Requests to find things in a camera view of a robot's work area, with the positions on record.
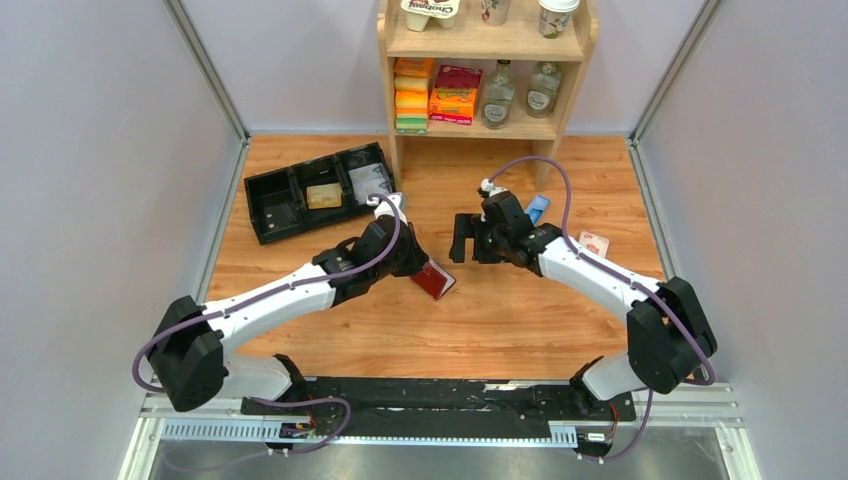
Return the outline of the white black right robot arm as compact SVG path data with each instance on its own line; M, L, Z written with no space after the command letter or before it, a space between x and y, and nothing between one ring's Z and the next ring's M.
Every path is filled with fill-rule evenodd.
M453 262L464 262L471 239L474 261L510 263L571 287L626 327L623 352L587 363L570 379L570 403L579 416L598 417L624 393L668 394L691 381L700 367L709 380L714 378L709 359L717 340L689 282L637 274L591 252L553 224L535 224L508 190L482 197L480 213L455 216Z

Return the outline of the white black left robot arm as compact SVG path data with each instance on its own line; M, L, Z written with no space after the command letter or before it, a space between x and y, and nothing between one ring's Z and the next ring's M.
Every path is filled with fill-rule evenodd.
M428 262L413 227L382 215L360 236L245 294L205 305L189 295L172 301L140 355L160 382L157 391L174 410L188 412L234 379L228 362L241 345L290 320L362 296L387 276L412 277Z

